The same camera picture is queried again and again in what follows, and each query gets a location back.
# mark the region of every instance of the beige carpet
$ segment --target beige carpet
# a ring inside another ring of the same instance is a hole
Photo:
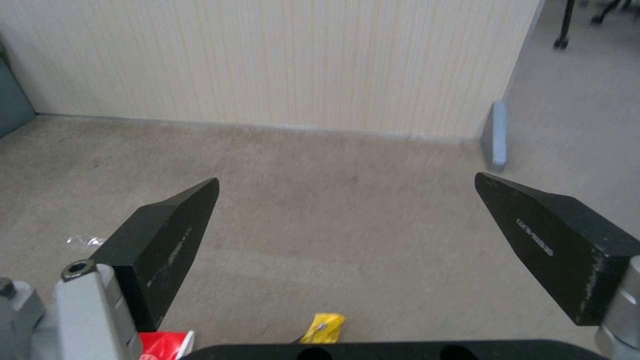
[[[554,53],[561,11],[549,1],[518,66],[505,176],[575,195],[639,236],[637,38],[630,21],[591,31],[594,9],[577,10],[570,48]],[[594,329],[571,323],[484,208],[472,143],[39,117],[0,140],[0,169],[0,274],[46,301],[86,257],[68,236],[109,236],[137,207],[217,176],[218,205],[163,323],[196,330],[199,347],[292,341],[315,312],[337,311],[343,341],[594,348]]]

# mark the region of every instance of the yellow wrapper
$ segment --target yellow wrapper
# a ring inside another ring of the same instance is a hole
[[[333,344],[340,336],[344,316],[334,313],[316,313],[307,333],[300,338],[301,344]]]

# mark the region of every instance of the red object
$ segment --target red object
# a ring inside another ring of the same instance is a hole
[[[140,340],[140,360],[175,360],[179,352],[181,356],[191,352],[193,332],[141,332]]]

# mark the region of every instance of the wall panel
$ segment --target wall panel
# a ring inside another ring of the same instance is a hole
[[[4,0],[36,111],[471,137],[538,0]]]

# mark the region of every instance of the clear plastic piece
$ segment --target clear plastic piece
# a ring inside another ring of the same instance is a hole
[[[107,239],[95,236],[75,235],[67,238],[67,245],[77,250],[95,250]]]

